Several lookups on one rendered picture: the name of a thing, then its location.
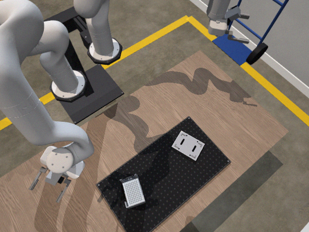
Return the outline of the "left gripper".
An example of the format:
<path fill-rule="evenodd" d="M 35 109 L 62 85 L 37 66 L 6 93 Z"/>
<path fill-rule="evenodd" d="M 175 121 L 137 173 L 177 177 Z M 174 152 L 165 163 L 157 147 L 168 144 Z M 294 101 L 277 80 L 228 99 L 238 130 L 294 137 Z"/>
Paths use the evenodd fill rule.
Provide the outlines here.
<path fill-rule="evenodd" d="M 207 15 L 208 16 L 208 15 Z M 249 14 L 244 14 L 240 13 L 240 18 L 243 19 L 249 19 L 250 15 Z M 243 39 L 243 38 L 233 38 L 233 31 L 228 30 L 227 26 L 227 19 L 212 19 L 208 16 L 209 20 L 209 28 L 208 28 L 208 33 L 210 35 L 215 35 L 215 36 L 223 36 L 224 34 L 228 34 L 228 39 L 232 41 L 238 41 L 239 43 L 244 43 L 248 44 L 249 40 L 248 39 Z"/>

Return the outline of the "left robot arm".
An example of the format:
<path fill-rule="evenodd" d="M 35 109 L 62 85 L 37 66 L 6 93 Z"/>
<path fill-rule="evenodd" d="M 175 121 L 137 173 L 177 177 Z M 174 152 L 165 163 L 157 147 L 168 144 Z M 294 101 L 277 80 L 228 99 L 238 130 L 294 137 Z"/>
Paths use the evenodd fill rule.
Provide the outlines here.
<path fill-rule="evenodd" d="M 228 12 L 231 0 L 210 0 L 207 15 L 212 19 L 240 18 L 241 10 L 234 6 Z M 86 18 L 87 27 L 92 39 L 89 51 L 91 56 L 99 61 L 108 61 L 115 58 L 120 50 L 119 44 L 112 39 L 108 21 L 110 0 L 74 0 L 73 5 L 78 15 Z"/>

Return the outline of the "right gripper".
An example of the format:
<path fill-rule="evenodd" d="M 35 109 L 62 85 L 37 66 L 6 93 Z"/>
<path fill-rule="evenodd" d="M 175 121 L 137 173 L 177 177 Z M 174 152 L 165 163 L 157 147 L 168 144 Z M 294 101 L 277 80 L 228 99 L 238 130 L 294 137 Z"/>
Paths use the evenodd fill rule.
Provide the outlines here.
<path fill-rule="evenodd" d="M 55 146 L 49 146 L 49 147 L 46 148 L 45 152 L 43 153 L 43 155 L 40 158 L 40 161 L 41 161 L 42 164 L 46 165 L 46 159 L 47 159 L 48 154 L 56 148 L 57 147 L 55 147 Z M 56 200 L 57 203 L 59 203 L 59 201 L 61 200 L 62 196 L 64 195 L 66 189 L 68 188 L 68 186 L 71 182 L 71 180 L 69 180 L 68 177 L 71 177 L 73 179 L 78 178 L 80 176 L 80 174 L 82 173 L 84 167 L 85 167 L 85 162 L 81 161 L 81 162 L 77 163 L 76 165 L 74 165 L 73 167 L 71 167 L 67 172 L 63 173 L 62 176 L 66 177 L 64 183 L 66 183 L 67 185 L 65 186 L 64 190 L 61 191 L 59 197 L 57 198 L 57 200 Z M 34 179 L 31 186 L 29 187 L 29 190 L 34 189 L 37 182 L 39 181 L 38 180 L 39 176 L 41 175 L 42 172 L 46 173 L 47 169 L 48 169 L 48 167 L 46 167 L 46 168 L 41 167 L 40 168 L 39 173 L 37 174 L 36 178 Z"/>

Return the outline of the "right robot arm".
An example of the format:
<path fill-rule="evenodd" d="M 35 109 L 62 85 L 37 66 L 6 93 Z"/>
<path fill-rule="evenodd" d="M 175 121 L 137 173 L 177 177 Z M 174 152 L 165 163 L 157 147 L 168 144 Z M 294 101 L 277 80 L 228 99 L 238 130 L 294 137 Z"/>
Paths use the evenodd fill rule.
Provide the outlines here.
<path fill-rule="evenodd" d="M 26 57 L 41 54 L 40 64 L 53 80 L 53 92 L 60 98 L 73 98 L 84 89 L 85 79 L 65 57 L 68 45 L 67 28 L 59 21 L 44 22 L 31 1 L 0 1 L 0 110 L 33 145 L 72 141 L 47 156 L 50 172 L 45 182 L 54 186 L 63 182 L 63 173 L 93 155 L 94 146 L 79 126 L 51 119 L 21 64 Z"/>

